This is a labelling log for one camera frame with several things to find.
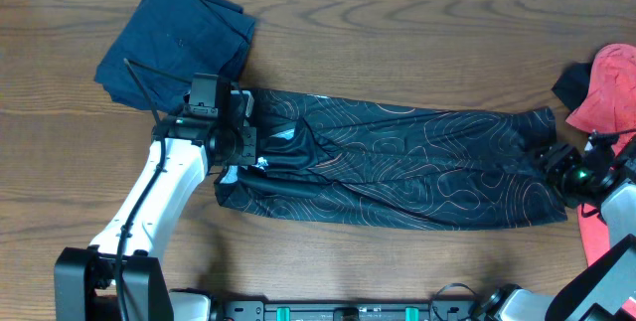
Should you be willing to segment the black orange patterned jersey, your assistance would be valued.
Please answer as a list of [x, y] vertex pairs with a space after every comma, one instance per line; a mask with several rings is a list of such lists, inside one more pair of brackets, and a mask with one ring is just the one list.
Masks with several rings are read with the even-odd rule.
[[218, 203], [258, 216], [425, 231], [565, 220], [536, 154], [553, 113], [435, 110], [258, 89], [256, 161], [215, 183]]

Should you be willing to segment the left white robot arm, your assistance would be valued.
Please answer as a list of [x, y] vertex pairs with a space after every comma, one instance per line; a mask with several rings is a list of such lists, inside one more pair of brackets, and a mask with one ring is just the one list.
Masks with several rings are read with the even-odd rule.
[[167, 287], [162, 259], [211, 168], [254, 163], [255, 139], [244, 115], [157, 121], [144, 169], [115, 216], [88, 247], [67, 247], [58, 257], [57, 319], [221, 319], [222, 306], [205, 292]]

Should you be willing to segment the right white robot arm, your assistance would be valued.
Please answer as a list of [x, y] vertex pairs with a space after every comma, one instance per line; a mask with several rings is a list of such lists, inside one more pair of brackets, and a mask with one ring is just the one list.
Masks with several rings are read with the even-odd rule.
[[635, 318], [635, 131], [593, 132], [580, 152], [559, 143], [537, 157], [564, 203], [579, 212], [588, 267], [557, 295], [499, 288], [471, 320]]

